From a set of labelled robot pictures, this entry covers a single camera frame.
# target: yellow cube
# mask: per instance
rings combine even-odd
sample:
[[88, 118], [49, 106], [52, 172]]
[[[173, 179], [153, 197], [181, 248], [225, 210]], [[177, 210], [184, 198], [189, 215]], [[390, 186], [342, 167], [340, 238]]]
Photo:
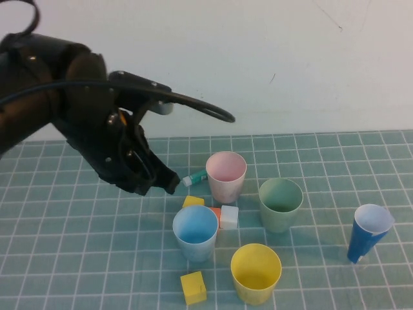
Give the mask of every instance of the yellow cube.
[[201, 271], [181, 276], [182, 290], [187, 305], [207, 300], [207, 290]]
[[190, 205], [205, 205], [205, 200], [198, 197], [187, 196], [183, 202], [182, 208], [188, 207]]

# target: white wall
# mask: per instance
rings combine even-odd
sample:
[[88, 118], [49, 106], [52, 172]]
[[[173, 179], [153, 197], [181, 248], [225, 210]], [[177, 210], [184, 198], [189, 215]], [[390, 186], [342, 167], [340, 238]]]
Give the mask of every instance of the white wall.
[[[411, 0], [42, 0], [38, 32], [231, 111], [147, 115], [148, 136], [412, 128]], [[0, 35], [30, 18], [1, 5]], [[55, 138], [51, 128], [33, 138]]]

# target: plastic cup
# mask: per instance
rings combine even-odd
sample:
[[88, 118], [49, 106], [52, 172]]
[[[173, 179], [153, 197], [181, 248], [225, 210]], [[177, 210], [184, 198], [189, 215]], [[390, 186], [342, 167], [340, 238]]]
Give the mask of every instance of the plastic cup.
[[354, 213], [353, 230], [347, 257], [356, 264], [388, 233], [394, 218], [379, 205], [362, 205]]
[[203, 205], [181, 209], [172, 223], [175, 237], [183, 255], [191, 262], [204, 262], [214, 252], [218, 218]]
[[303, 191], [293, 181], [269, 179], [259, 188], [259, 209], [265, 229], [282, 233], [290, 228], [303, 203]]
[[218, 152], [206, 162], [212, 196], [221, 203], [232, 203], [241, 194], [247, 163], [234, 152]]
[[231, 273], [238, 297], [250, 305], [266, 302], [280, 276], [278, 255], [263, 244], [240, 247], [231, 259]]

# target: orange block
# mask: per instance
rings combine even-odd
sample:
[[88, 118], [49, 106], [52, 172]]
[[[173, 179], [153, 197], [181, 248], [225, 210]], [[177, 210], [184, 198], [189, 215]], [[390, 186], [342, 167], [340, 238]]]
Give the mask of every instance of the orange block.
[[213, 212], [217, 216], [217, 218], [218, 218], [218, 228], [219, 228], [219, 226], [221, 225], [221, 208], [210, 207], [209, 209], [213, 210]]

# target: cup rim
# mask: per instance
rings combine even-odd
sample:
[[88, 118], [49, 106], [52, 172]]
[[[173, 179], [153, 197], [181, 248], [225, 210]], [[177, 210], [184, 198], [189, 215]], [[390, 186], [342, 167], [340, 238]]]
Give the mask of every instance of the cup rim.
[[[379, 209], [379, 210], [381, 210], [381, 211], [386, 212], [387, 214], [389, 214], [389, 215], [391, 216], [391, 218], [392, 218], [392, 223], [390, 224], [390, 227], [389, 227], [388, 229], [380, 230], [380, 231], [370, 231], [370, 230], [365, 229], [364, 227], [362, 227], [362, 225], [360, 225], [360, 223], [357, 221], [357, 215], [358, 215], [363, 209], [365, 209], [365, 208], [367, 208], [367, 207], [374, 207], [375, 209]], [[368, 233], [370, 233], [370, 234], [373, 234], [373, 235], [375, 236], [375, 235], [378, 235], [378, 234], [383, 234], [383, 233], [387, 232], [390, 228], [392, 228], [392, 226], [393, 226], [393, 224], [394, 224], [394, 217], [393, 217], [393, 215], [390, 213], [390, 211], [387, 210], [386, 208], [384, 208], [384, 207], [382, 207], [382, 206], [380, 206], [380, 205], [376, 205], [375, 203], [366, 203], [366, 204], [364, 204], [364, 205], [360, 205], [360, 206], [356, 209], [356, 211], [354, 212], [354, 221], [356, 221], [357, 225], [359, 225], [359, 227], [360, 227], [361, 229], [363, 229], [364, 231], [366, 231], [366, 232], [368, 232]]]
[[[300, 192], [301, 192], [301, 201], [300, 201], [299, 205], [298, 205], [295, 209], [289, 210], [289, 211], [287, 211], [287, 212], [279, 212], [279, 211], [270, 209], [269, 207], [267, 207], [267, 205], [266, 205], [265, 203], [263, 203], [263, 200], [261, 199], [261, 191], [260, 191], [260, 190], [261, 190], [262, 186], [264, 186], [264, 184], [265, 184], [266, 182], [269, 182], [269, 181], [271, 181], [271, 180], [286, 180], [286, 181], [289, 181], [289, 182], [293, 183], [293, 184], [300, 190]], [[266, 209], [268, 209], [268, 210], [270, 210], [270, 211], [272, 211], [272, 212], [279, 213], [279, 214], [288, 214], [288, 213], [291, 213], [291, 212], [294, 212], [294, 211], [298, 210], [298, 209], [301, 207], [301, 205], [303, 204], [303, 201], [304, 201], [304, 193], [303, 193], [303, 190], [301, 189], [301, 187], [300, 187], [296, 182], [294, 182], [293, 180], [288, 179], [288, 178], [270, 178], [270, 179], [268, 179], [267, 181], [265, 181], [264, 183], [262, 183], [261, 186], [259, 187], [259, 189], [258, 189], [258, 197], [259, 197], [259, 202], [261, 202], [261, 205], [262, 205], [262, 206], [264, 206]]]
[[[186, 242], [186, 241], [182, 240], [182, 239], [177, 235], [177, 233], [175, 232], [175, 219], [176, 219], [176, 216], [177, 216], [180, 212], [184, 212], [186, 208], [191, 208], [191, 207], [203, 207], [203, 208], [207, 208], [210, 212], [212, 212], [212, 213], [214, 214], [215, 219], [217, 220], [217, 229], [215, 230], [215, 232], [212, 234], [212, 236], [211, 236], [209, 239], [207, 239], [207, 240], [205, 240], [205, 241], [203, 241], [203, 242], [199, 242], [199, 243]], [[215, 212], [214, 212], [213, 210], [211, 210], [209, 207], [207, 207], [206, 205], [189, 205], [188, 207], [182, 208], [181, 210], [179, 210], [179, 211], [175, 214], [174, 220], [172, 221], [172, 231], [174, 232], [175, 237], [178, 238], [179, 241], [181, 241], [181, 242], [183, 242], [183, 243], [185, 243], [185, 244], [189, 244], [189, 245], [198, 245], [198, 244], [204, 244], [204, 243], [209, 242], [209, 241], [217, 234], [218, 229], [219, 229], [219, 220], [218, 220], [218, 217], [217, 217], [217, 215], [215, 214]]]
[[[278, 275], [277, 279], [274, 281], [273, 284], [271, 284], [270, 286], [268, 286], [268, 287], [266, 287], [266, 288], [264, 288], [264, 289], [251, 289], [251, 288], [249, 288], [249, 287], [241, 284], [241, 283], [238, 281], [238, 279], [234, 276], [234, 272], [232, 271], [232, 262], [234, 261], [234, 256], [237, 254], [238, 251], [242, 250], [242, 248], [245, 248], [245, 247], [248, 247], [248, 246], [251, 246], [251, 245], [258, 245], [258, 246], [260, 246], [260, 247], [265, 247], [265, 248], [271, 250], [271, 251], [276, 255], [277, 261], [278, 261], [279, 266], [280, 266], [280, 268], [279, 268], [279, 275]], [[283, 264], [281, 263], [281, 260], [279, 259], [278, 254], [277, 254], [273, 249], [271, 249], [269, 246], [267, 246], [267, 245], [265, 245], [265, 244], [262, 244], [262, 243], [248, 243], [248, 244], [245, 244], [245, 245], [243, 245], [242, 247], [240, 247], [240, 248], [239, 248], [238, 250], [236, 250], [235, 253], [232, 255], [232, 257], [231, 257], [231, 263], [230, 263], [230, 270], [231, 270], [232, 278], [233, 278], [240, 286], [242, 286], [242, 287], [244, 287], [244, 288], [246, 288], [246, 289], [249, 289], [249, 290], [251, 290], [251, 291], [257, 291], [257, 292], [258, 292], [258, 291], [264, 291], [264, 290], [266, 290], [266, 289], [269, 289], [269, 288], [272, 287], [273, 285], [277, 284], [277, 282], [278, 282], [279, 279], [281, 278], [281, 274], [283, 273]]]
[[[216, 154], [221, 154], [221, 153], [232, 153], [232, 154], [235, 154], [235, 155], [239, 156], [239, 157], [244, 161], [244, 164], [245, 164], [244, 173], [243, 173], [238, 179], [234, 179], [234, 180], [231, 180], [231, 181], [219, 181], [219, 180], [215, 179], [213, 176], [211, 176], [211, 175], [209, 174], [208, 168], [207, 168], [207, 167], [208, 167], [208, 162], [210, 161], [210, 159], [211, 159], [213, 156], [215, 156]], [[219, 182], [219, 183], [231, 183], [231, 182], [235, 182], [235, 181], [238, 181], [238, 180], [244, 178], [244, 177], [245, 177], [245, 174], [247, 173], [247, 168], [248, 168], [248, 165], [247, 165], [247, 162], [245, 161], [244, 157], [242, 157], [242, 156], [241, 156], [240, 154], [238, 154], [237, 152], [232, 152], [231, 150], [222, 150], [221, 152], [216, 152], [216, 153], [214, 153], [213, 155], [209, 156], [209, 158], [208, 158], [208, 160], [206, 161], [206, 164], [205, 164], [205, 170], [207, 171], [206, 173], [208, 174], [208, 179], [213, 179], [214, 181]]]

